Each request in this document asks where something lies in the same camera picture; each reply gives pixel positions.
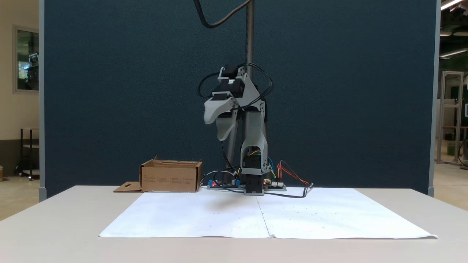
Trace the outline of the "grey pivoting gripper finger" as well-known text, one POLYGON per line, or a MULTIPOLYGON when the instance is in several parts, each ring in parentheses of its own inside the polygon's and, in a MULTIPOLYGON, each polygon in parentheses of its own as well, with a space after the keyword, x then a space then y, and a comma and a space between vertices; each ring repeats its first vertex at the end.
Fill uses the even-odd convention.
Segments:
POLYGON ((221 109, 215 111, 218 116, 215 120, 217 127, 217 139, 224 141, 229 136, 229 133, 236 125, 238 110, 230 110, 221 112, 221 109))

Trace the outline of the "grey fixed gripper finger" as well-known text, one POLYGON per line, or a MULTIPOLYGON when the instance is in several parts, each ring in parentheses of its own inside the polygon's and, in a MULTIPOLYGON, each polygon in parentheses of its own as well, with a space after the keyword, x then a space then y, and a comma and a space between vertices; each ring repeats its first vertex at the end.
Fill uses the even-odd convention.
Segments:
POLYGON ((206 125, 215 122, 219 115, 230 112, 235 105, 235 100, 229 97, 226 100, 209 99, 204 102, 204 123, 206 125))

